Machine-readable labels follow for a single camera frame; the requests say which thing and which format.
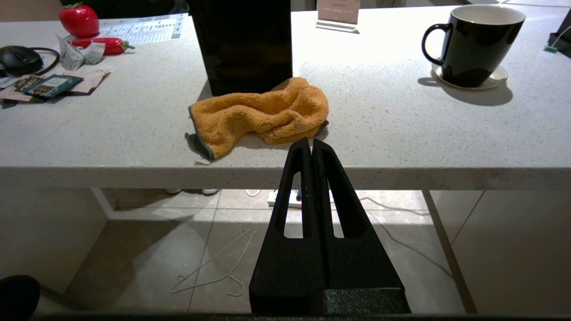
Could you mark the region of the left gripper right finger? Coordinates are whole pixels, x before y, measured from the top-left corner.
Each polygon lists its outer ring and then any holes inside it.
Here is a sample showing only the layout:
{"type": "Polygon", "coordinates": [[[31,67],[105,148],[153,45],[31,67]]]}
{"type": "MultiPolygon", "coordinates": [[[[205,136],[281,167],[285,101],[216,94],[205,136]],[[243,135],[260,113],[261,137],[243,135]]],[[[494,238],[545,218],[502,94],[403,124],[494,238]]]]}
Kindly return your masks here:
{"type": "Polygon", "coordinates": [[[312,158],[329,286],[404,290],[334,149],[314,140],[312,158]]]}

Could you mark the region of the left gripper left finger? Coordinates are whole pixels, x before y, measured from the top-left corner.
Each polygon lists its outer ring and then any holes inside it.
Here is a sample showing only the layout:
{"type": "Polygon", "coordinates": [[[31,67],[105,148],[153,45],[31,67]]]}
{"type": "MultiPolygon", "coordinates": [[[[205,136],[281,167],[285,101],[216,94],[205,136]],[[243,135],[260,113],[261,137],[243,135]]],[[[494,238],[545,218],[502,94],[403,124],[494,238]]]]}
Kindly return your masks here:
{"type": "Polygon", "coordinates": [[[312,154],[307,138],[288,150],[277,201],[249,283],[253,313],[304,315],[310,298],[324,288],[322,239],[314,196],[312,154]],[[301,175],[302,238],[284,235],[294,175],[301,175]]]}

